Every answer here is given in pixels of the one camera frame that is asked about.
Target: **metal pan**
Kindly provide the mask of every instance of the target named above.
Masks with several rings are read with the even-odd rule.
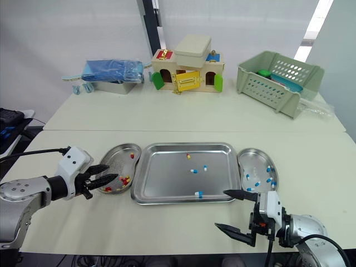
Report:
[[[133,181],[131,197],[139,204],[231,201],[223,191],[241,189],[236,153],[226,143],[152,144]]]
[[[252,192],[260,193],[277,190],[279,183],[277,170],[272,159],[265,152],[258,149],[244,149],[238,154],[238,163],[243,190],[248,191],[250,188],[253,189]]]
[[[118,174],[118,177],[107,184],[105,187],[98,188],[102,193],[119,194],[126,191],[132,184],[135,175],[136,163],[141,156],[141,149],[135,144],[122,144],[111,149],[100,164],[109,165],[110,168],[105,172],[96,175],[96,179],[105,174]]]

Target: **black electronic device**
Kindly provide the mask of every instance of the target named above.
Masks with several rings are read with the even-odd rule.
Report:
[[[0,108],[0,122],[6,126],[16,126],[24,118],[24,114],[21,111],[6,110]]]

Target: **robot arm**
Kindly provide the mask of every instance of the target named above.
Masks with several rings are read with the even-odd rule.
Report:
[[[255,202],[254,211],[250,214],[251,233],[242,234],[240,229],[230,225],[215,224],[232,239],[255,246],[256,234],[266,235],[272,241],[277,237],[280,246],[296,246],[305,266],[348,266],[348,260],[336,251],[335,242],[328,238],[316,239],[328,235],[325,226],[311,215],[288,215],[276,191],[250,193],[243,190],[226,190],[224,193],[239,200]]]
[[[92,157],[78,147],[72,147],[58,164],[54,177],[21,179],[0,185],[0,249],[19,249],[22,246],[32,215],[51,201],[72,199],[83,194],[90,199],[89,190],[111,182],[117,174],[108,174],[97,180],[109,166],[90,166]]]

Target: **pill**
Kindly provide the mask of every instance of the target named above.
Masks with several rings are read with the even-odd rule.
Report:
[[[202,191],[195,192],[194,195],[202,199]]]

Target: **plastic basket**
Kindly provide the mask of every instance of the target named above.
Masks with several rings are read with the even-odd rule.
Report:
[[[264,78],[256,72],[269,70],[303,88],[300,93],[292,92],[280,83]],[[292,118],[301,113],[298,107],[300,98],[312,100],[318,93],[324,70],[275,52],[265,51],[238,66],[238,93],[257,99]]]

